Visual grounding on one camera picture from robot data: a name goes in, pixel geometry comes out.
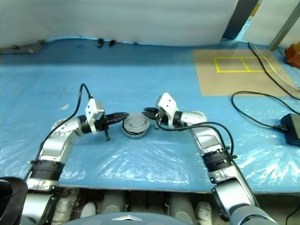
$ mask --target orange object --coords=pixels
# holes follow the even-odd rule
[[[300,69],[300,45],[291,45],[285,50],[286,63]]]

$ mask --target cardboard sheet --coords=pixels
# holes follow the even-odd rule
[[[243,40],[269,45],[286,22],[299,0],[263,0]],[[300,18],[279,44],[289,47],[300,41]]]
[[[2,0],[0,45],[84,36],[156,45],[218,44],[238,0]]]
[[[261,51],[273,68],[289,83],[293,83],[270,51]],[[286,96],[265,74],[257,58],[250,50],[194,50],[198,81],[203,95],[226,96],[239,90]],[[292,93],[295,90],[285,84],[262,59],[269,74]]]

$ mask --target gray round object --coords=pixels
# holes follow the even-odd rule
[[[143,114],[133,113],[123,120],[122,130],[130,138],[143,137],[150,126],[150,119]]]

